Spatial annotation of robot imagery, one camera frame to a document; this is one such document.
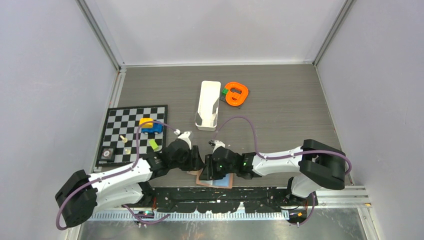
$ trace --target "orange object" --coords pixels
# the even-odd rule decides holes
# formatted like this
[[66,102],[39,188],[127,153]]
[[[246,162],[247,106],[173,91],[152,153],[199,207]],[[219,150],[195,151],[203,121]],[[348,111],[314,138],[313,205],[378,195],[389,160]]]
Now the orange object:
[[235,81],[227,83],[225,88],[228,89],[225,100],[229,105],[234,107],[242,105],[249,95],[248,88]]

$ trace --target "aluminum frame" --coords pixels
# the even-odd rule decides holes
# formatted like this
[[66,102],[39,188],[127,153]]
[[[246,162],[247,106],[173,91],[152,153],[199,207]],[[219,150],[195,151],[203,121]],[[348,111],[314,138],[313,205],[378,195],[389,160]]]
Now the aluminum frame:
[[330,31],[328,32],[327,36],[325,37],[324,43],[322,44],[321,48],[318,51],[318,54],[315,57],[315,60],[312,62],[312,64],[316,67],[320,63],[321,59],[323,58],[324,54],[326,53],[327,48],[329,47],[330,43],[332,42],[333,38],[335,37],[337,31],[339,30],[340,26],[342,25],[343,21],[346,19],[346,16],[349,14],[349,11],[353,4],[356,2],[356,0],[346,0],[341,7],[340,12],[337,15],[337,18],[335,19]]
[[[124,80],[125,80],[126,72],[127,72],[127,68],[126,68],[125,65],[123,65],[121,67],[120,71],[117,72],[116,79],[115,79],[115,82],[113,84],[112,91],[110,93],[109,106],[108,106],[108,108],[117,108],[118,107],[118,103],[119,103],[119,99],[120,99],[120,96],[121,96],[122,87],[124,85]],[[107,112],[108,111],[105,111],[103,118],[106,118]],[[99,139],[98,142],[97,142],[96,149],[99,149],[100,143],[101,143],[101,140]],[[101,166],[96,167],[96,158],[94,158],[93,159],[93,163],[91,165],[91,168],[89,170],[90,173],[97,173],[97,172],[100,172],[101,170],[102,170],[102,167]]]
[[105,35],[103,34],[102,30],[100,29],[92,11],[90,10],[89,6],[87,5],[86,0],[75,0],[75,2],[78,4],[79,9],[81,10],[82,14],[84,15],[85,19],[88,22],[88,25],[91,27],[91,29],[94,32],[94,35],[98,39],[101,47],[104,49],[107,57],[109,58],[112,65],[115,67],[116,70],[121,69],[121,64],[118,62],[116,56],[114,55],[110,45],[108,44],[108,41],[105,38]]
[[373,211],[373,208],[358,208],[358,214],[360,221],[362,222],[366,238],[370,240],[378,240],[380,239],[380,236],[374,223],[375,219],[372,217],[374,215],[372,214]]

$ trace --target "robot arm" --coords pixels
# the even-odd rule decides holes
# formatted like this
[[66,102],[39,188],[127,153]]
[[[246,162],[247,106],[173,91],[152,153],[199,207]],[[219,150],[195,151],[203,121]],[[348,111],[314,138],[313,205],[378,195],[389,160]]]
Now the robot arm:
[[238,154],[225,148],[218,140],[210,141],[212,154],[206,156],[206,167],[200,180],[219,180],[226,174],[235,173],[244,179],[260,178],[273,173],[301,173],[289,180],[290,194],[305,199],[323,187],[333,190],[345,188],[345,160],[328,154],[305,154],[304,151],[324,150],[345,155],[342,151],[318,141],[308,139],[302,146],[282,152],[261,153],[265,158],[292,156],[279,160],[265,159],[255,152]]
[[123,204],[149,203],[153,197],[153,190],[147,182],[166,175],[170,169],[174,168],[180,168],[183,171],[203,169],[200,180],[218,180],[228,173],[235,173],[238,177],[245,179],[272,173],[301,173],[289,180],[287,187],[289,199],[304,200],[320,187],[341,190],[345,186],[343,159],[326,154],[297,155],[309,150],[328,150],[344,155],[343,152],[314,140],[305,140],[303,146],[288,151],[261,154],[266,158],[292,155],[281,160],[267,160],[255,152],[240,155],[225,148],[223,142],[214,140],[209,142],[214,147],[213,152],[206,155],[205,163],[203,163],[198,146],[192,146],[190,135],[189,131],[180,134],[161,152],[141,154],[136,165],[125,165],[90,175],[87,175],[84,170],[75,172],[55,196],[59,207],[71,193],[84,184],[128,170],[89,184],[70,198],[62,211],[67,227],[82,224],[92,214],[104,209]]
[[110,171],[86,174],[75,172],[55,195],[62,206],[65,199],[80,186],[128,170],[114,177],[94,182],[75,194],[62,211],[68,227],[75,227],[88,220],[92,214],[122,204],[150,202],[152,189],[147,181],[166,175],[169,170],[197,171],[204,167],[198,146],[192,146],[190,131],[178,136],[162,152],[141,154],[136,165],[124,165]]

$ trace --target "gray table surface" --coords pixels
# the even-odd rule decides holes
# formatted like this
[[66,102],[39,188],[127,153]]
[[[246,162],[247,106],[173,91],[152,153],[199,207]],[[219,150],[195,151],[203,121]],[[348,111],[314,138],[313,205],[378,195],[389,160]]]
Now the gray table surface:
[[[212,152],[208,141],[213,132],[195,126],[202,81],[239,82],[250,90],[241,109],[220,102],[218,126],[234,115],[244,115],[256,127],[258,148],[263,153],[286,151],[314,139],[339,149],[317,73],[312,65],[224,65],[130,67],[127,69],[118,107],[168,105],[168,124],[193,131],[192,143],[202,158]],[[176,136],[169,131],[167,142]],[[253,134],[243,119],[230,121],[219,140],[238,153],[254,152]],[[233,186],[286,186],[294,173],[274,173],[245,180],[234,178]],[[196,186],[195,176],[179,169],[149,181],[153,187]]]

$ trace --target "checkered board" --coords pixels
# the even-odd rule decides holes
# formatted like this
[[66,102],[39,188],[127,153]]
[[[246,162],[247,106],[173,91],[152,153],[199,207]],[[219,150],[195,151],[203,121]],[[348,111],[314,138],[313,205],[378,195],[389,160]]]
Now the checkered board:
[[[118,107],[107,110],[95,167],[123,166],[136,160],[136,132],[142,118],[167,123],[168,105]],[[124,143],[120,135],[128,141]],[[160,151],[162,146],[166,146],[167,128],[163,127],[163,132],[159,134],[144,134],[140,130],[139,136],[140,154],[153,152],[153,148],[148,143],[150,139],[154,139],[159,146],[157,151]],[[100,159],[102,147],[115,147],[113,162]],[[131,150],[130,154],[125,153],[126,149]]]

